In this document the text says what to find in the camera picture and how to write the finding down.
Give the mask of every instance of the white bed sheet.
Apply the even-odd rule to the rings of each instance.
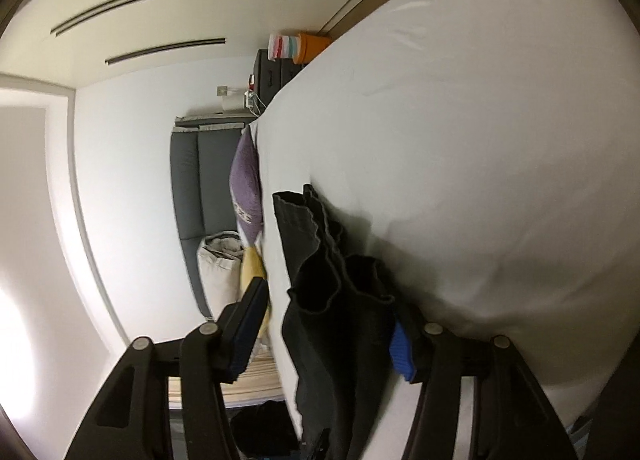
[[[617,0],[392,0],[254,127],[298,426],[271,195],[305,183],[429,319],[508,335],[565,423],[594,400],[640,326],[640,37]],[[392,379],[366,460],[400,458],[418,391]]]

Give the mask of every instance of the orange container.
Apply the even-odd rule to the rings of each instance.
[[[298,34],[300,48],[297,55],[293,58],[294,64],[307,64],[313,61],[318,55],[332,43],[329,37],[319,37],[317,35]]]

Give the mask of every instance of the dark drawer unit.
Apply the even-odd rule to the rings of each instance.
[[[302,64],[293,64],[292,59],[270,61],[267,50],[258,50],[254,63],[254,89],[261,103],[264,104],[263,107],[269,106],[276,93],[298,75],[301,69]]]
[[[300,73],[302,64],[293,64],[293,59],[282,59],[282,67],[280,68],[280,87],[283,88],[293,80],[293,77]]]

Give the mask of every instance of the yellow pillow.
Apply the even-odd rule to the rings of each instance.
[[[267,273],[264,270],[264,265],[262,264],[262,258],[255,247],[247,247],[244,249],[244,256],[242,257],[242,266],[240,268],[240,294],[244,295],[246,289],[249,288],[251,284],[251,280],[254,277],[261,277],[263,279],[267,279]],[[264,314],[264,319],[262,320],[262,326],[260,326],[260,330],[258,331],[258,337],[262,337],[264,333],[267,331],[267,326],[269,325],[269,318],[271,315],[270,307],[267,307],[267,312]]]

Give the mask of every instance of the mattress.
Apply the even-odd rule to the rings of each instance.
[[[298,427],[271,195],[305,183],[430,320],[508,335],[564,423],[597,397],[640,327],[640,37],[617,0],[392,0],[254,129]],[[390,379],[366,460],[401,457],[419,390]]]

